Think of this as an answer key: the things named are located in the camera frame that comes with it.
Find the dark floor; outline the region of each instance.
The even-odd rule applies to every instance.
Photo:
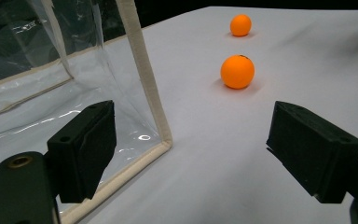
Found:
[[[143,27],[163,21],[173,16],[208,6],[227,7],[267,7],[267,8],[298,8],[298,9],[358,9],[357,1],[342,0],[135,0],[140,22]]]

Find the orange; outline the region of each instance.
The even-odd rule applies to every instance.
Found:
[[[223,82],[232,89],[247,87],[255,76],[255,66],[243,55],[232,55],[222,64],[220,76]]]
[[[245,36],[251,31],[252,21],[251,19],[244,14],[235,16],[229,25],[231,33],[234,36]]]

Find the table surface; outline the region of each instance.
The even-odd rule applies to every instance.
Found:
[[[245,37],[230,20],[247,14]],[[206,7],[144,28],[173,147],[81,223],[350,224],[352,196],[321,204],[266,150],[276,101],[358,137],[358,10]],[[220,67],[255,65],[243,90]]]

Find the orange ball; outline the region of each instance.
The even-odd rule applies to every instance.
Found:
[[[228,57],[222,64],[220,76],[223,82],[232,89],[247,87],[255,76],[255,66],[243,55]]]
[[[251,31],[252,21],[251,19],[244,14],[235,16],[229,25],[231,33],[234,36],[245,36]]]

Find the white tablecloth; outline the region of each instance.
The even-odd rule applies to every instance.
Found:
[[[250,16],[234,37],[230,20]],[[358,137],[358,10],[206,7],[144,29],[173,148],[81,223],[350,224],[352,196],[321,204],[266,150],[275,101]],[[244,90],[222,62],[255,64]]]

